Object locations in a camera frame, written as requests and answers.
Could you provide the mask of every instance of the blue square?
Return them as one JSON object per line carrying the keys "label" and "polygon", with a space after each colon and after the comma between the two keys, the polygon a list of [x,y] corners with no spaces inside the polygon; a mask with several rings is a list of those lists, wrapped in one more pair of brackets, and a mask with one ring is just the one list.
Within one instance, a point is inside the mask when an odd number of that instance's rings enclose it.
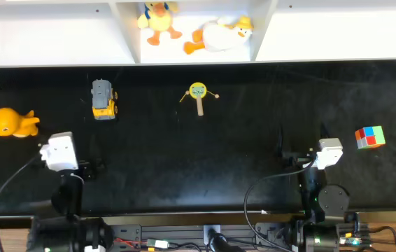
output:
{"label": "blue square", "polygon": [[366,137],[372,137],[374,135],[374,130],[372,127],[366,127],[365,128],[365,136]]}

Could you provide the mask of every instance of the white plush duck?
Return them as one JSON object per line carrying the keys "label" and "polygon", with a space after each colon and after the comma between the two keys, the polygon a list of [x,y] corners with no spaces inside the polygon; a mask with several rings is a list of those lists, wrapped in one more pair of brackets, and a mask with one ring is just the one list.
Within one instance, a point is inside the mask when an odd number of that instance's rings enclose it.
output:
{"label": "white plush duck", "polygon": [[184,44],[184,51],[192,54],[199,49],[206,49],[211,52],[220,52],[243,45],[253,33],[253,26],[249,17],[242,16],[234,25],[222,23],[222,19],[217,22],[208,22],[203,29],[194,31],[193,41]]}

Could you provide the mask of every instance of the green square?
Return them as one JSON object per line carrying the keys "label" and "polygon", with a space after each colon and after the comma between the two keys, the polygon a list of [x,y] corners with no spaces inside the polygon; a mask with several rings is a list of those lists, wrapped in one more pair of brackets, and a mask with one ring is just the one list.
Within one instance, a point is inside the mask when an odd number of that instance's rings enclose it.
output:
{"label": "green square", "polygon": [[374,130],[375,142],[377,144],[386,144],[385,136],[383,135],[383,129],[381,126],[372,127],[372,129]]}

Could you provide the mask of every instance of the wooden handle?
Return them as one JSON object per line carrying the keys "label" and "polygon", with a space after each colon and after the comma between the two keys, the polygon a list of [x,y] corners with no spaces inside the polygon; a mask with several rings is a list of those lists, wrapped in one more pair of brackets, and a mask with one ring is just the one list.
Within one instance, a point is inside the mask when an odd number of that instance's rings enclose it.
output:
{"label": "wooden handle", "polygon": [[201,96],[199,96],[199,95],[197,95],[197,109],[198,109],[198,116],[204,116],[203,100],[201,99]]}

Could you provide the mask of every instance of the yellow plush duck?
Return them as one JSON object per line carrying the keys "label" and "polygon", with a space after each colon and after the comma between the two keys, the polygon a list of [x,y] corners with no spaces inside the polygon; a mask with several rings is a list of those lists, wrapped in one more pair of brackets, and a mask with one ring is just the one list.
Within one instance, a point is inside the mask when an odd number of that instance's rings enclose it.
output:
{"label": "yellow plush duck", "polygon": [[11,108],[0,108],[0,136],[36,136],[38,134],[36,123],[39,123],[39,118],[34,116],[34,111],[22,116]]}
{"label": "yellow plush duck", "polygon": [[175,31],[170,11],[178,12],[178,5],[174,2],[145,2],[145,13],[137,20],[140,29],[150,27],[155,31],[153,37],[147,39],[150,45],[158,46],[161,32],[169,32],[172,39],[179,39],[183,34]]}
{"label": "yellow plush duck", "polygon": [[203,29],[194,31],[193,41],[184,44],[184,51],[188,55],[199,49],[210,52],[220,52],[243,45],[253,33],[253,26],[249,17],[242,16],[234,25],[223,23],[222,19],[208,22]]}

